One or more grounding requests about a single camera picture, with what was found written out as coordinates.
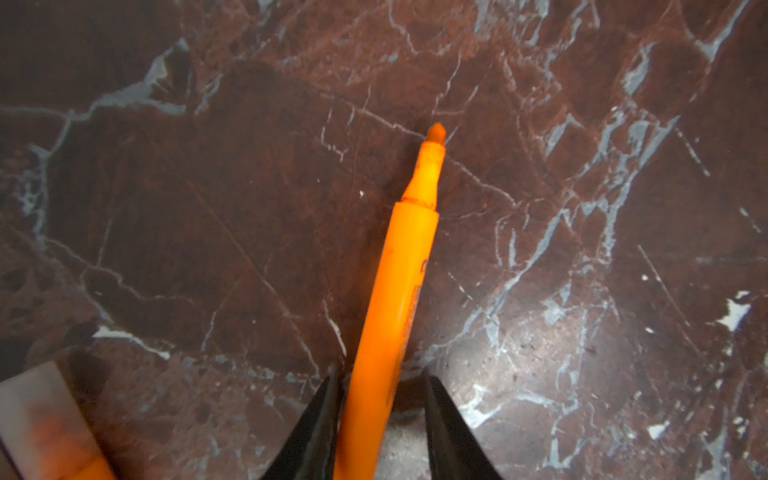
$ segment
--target highlighter barrel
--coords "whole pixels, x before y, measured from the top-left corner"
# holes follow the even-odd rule
[[[335,480],[372,480],[439,215],[445,129],[435,124],[389,221],[336,443]]]

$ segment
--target black object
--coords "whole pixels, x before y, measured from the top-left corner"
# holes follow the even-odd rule
[[[335,364],[262,480],[333,478],[340,405],[339,366]]]
[[[0,478],[3,480],[21,480],[22,478],[2,442],[0,442]]]
[[[425,376],[424,380],[432,480],[501,480],[440,379]],[[341,398],[335,365],[262,480],[333,479]]]
[[[432,480],[501,480],[440,379],[425,377],[425,387]]]

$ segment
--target orange highlighter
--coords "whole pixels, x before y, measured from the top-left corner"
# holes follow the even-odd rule
[[[422,143],[411,183],[395,204],[336,443],[334,480],[373,480],[400,366],[411,334],[437,223],[437,183],[445,129]]]

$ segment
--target brown marble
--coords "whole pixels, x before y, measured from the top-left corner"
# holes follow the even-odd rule
[[[258,478],[449,133],[380,461],[440,376],[505,478],[768,478],[768,4],[6,2],[0,359],[121,478]]]

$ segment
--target highlighter tip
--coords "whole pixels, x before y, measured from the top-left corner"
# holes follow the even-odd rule
[[[427,141],[445,145],[445,127],[439,122],[432,125],[432,128],[429,129],[429,133],[427,133]]]

